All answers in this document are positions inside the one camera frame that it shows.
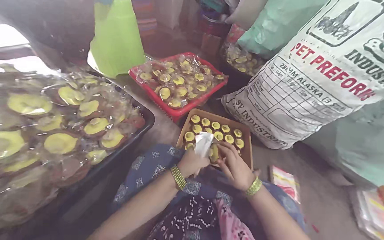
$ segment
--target light green plastic sheet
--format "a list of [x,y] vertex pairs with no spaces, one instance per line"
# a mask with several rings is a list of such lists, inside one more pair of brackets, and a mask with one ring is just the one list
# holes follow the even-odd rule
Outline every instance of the light green plastic sheet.
[[131,0],[114,0],[110,5],[95,3],[94,16],[95,36],[90,51],[100,72],[115,78],[145,62]]
[[328,0],[269,0],[251,28],[238,40],[245,50],[270,59]]
[[352,171],[376,186],[384,185],[384,100],[323,126],[304,143],[350,179],[356,179],[348,175]]

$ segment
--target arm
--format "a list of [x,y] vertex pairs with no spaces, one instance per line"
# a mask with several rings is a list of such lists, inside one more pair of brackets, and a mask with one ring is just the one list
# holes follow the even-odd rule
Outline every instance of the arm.
[[[184,154],[178,168],[188,177],[200,168],[210,164],[207,158],[195,155],[193,149]],[[165,209],[176,195],[178,189],[170,170],[141,190],[117,212],[108,218],[88,239],[119,240],[146,223]]]
[[248,199],[256,210],[268,239],[309,240],[309,237],[264,186]]
[[[218,147],[227,161],[226,164],[225,161],[219,159],[220,168],[235,188],[246,191],[256,176],[238,155],[232,144],[223,142],[219,143]],[[309,237],[264,186],[248,199],[256,210],[269,240],[309,240]]]

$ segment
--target green bangle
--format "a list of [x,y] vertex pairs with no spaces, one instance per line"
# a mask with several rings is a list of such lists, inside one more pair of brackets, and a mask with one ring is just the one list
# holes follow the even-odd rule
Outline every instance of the green bangle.
[[179,170],[179,168],[177,167],[177,165],[174,165],[174,166],[171,168],[171,174],[173,175],[174,180],[176,181],[176,184],[178,185],[178,187],[180,188],[180,190],[183,191],[183,189],[185,189],[185,187],[186,187],[186,180],[185,180],[185,178],[182,176],[182,174],[180,173],[180,170]]
[[256,177],[254,182],[247,189],[247,191],[245,191],[245,193],[248,196],[253,196],[254,194],[256,194],[260,190],[261,187],[262,187],[262,181],[260,181],[259,177]]

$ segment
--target woman's left hand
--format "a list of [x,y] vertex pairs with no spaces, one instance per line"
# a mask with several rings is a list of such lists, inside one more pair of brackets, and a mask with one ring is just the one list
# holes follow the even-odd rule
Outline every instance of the woman's left hand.
[[180,162],[177,164],[180,172],[184,178],[191,176],[192,174],[198,174],[200,169],[210,164],[209,158],[202,158],[195,154],[193,148],[188,148],[183,155]]

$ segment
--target patterned dress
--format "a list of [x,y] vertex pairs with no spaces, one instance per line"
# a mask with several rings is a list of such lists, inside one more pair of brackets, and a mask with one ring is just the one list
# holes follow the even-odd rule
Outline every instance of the patterned dress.
[[[115,195],[113,211],[162,172],[177,164],[183,154],[184,150],[156,144],[144,155],[137,157]],[[296,202],[278,186],[265,181],[262,183],[305,230],[304,219]],[[177,193],[163,216],[148,239],[253,240],[253,236],[265,239],[264,229],[243,193],[229,184],[223,172],[210,166],[201,170],[196,178],[186,179],[185,189]]]

